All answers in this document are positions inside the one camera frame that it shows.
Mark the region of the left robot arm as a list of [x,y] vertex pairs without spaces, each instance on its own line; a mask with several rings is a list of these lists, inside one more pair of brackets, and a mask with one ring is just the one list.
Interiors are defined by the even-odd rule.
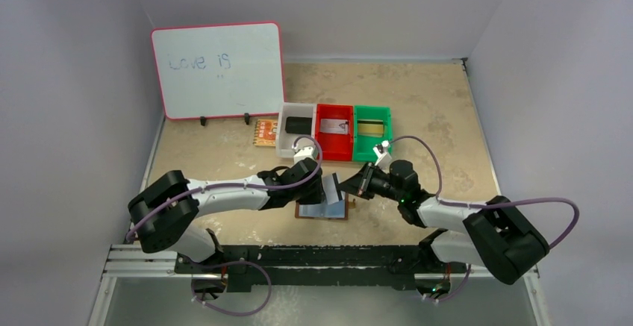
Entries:
[[138,239],[143,252],[174,251],[205,273],[222,265],[220,244],[213,231],[194,220],[233,210],[271,210],[292,201],[319,202],[322,169],[306,157],[292,166],[281,166],[230,181],[187,179],[180,170],[158,178],[128,203],[133,227],[127,239]]

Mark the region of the white card with black stripe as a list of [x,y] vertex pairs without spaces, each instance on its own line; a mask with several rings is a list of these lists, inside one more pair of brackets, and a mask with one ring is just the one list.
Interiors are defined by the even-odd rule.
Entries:
[[323,191],[327,205],[335,204],[344,200],[343,193],[339,188],[337,173],[331,173],[322,178]]

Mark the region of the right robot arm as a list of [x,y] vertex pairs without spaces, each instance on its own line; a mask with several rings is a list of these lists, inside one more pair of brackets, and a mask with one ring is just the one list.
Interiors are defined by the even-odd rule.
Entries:
[[396,160],[388,172],[366,163],[339,189],[370,200],[377,195],[397,202],[410,225],[432,228],[419,243],[421,266],[436,272],[447,263],[485,267],[504,284],[511,285],[550,251],[549,243],[516,207],[502,207],[502,195],[480,207],[441,203],[422,188],[411,162]]

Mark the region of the brown leather card holder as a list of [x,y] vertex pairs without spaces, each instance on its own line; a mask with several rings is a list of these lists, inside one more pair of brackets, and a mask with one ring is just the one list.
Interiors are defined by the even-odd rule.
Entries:
[[320,204],[296,203],[294,216],[297,219],[347,220],[349,212],[355,208],[355,199],[346,193],[342,198],[325,199]]

